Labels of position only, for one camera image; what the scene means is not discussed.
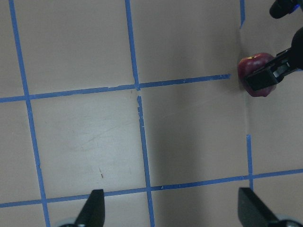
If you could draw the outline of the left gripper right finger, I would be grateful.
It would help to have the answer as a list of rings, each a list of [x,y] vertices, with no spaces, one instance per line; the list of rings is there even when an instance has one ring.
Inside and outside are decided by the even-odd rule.
[[[238,218],[243,227],[283,227],[276,215],[249,187],[238,190]]]

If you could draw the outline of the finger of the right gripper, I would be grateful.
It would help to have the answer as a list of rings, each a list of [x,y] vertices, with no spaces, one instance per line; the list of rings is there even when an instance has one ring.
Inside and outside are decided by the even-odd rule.
[[[260,61],[262,57],[265,57],[267,62],[262,67],[245,76],[245,84],[253,91],[260,91],[277,85],[285,76],[295,71],[292,55],[292,49],[288,48],[273,58],[270,58],[268,53],[259,53],[251,56],[250,58],[255,61]]]

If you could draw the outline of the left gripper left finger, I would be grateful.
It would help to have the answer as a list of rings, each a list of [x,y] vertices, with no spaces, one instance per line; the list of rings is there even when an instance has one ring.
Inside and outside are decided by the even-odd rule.
[[[93,190],[73,225],[76,227],[103,227],[104,223],[104,191],[102,189]]]

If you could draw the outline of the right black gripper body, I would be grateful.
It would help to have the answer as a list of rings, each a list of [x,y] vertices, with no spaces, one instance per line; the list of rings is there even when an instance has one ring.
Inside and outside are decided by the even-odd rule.
[[[292,70],[303,69],[303,28],[293,36],[291,43],[290,66]]]

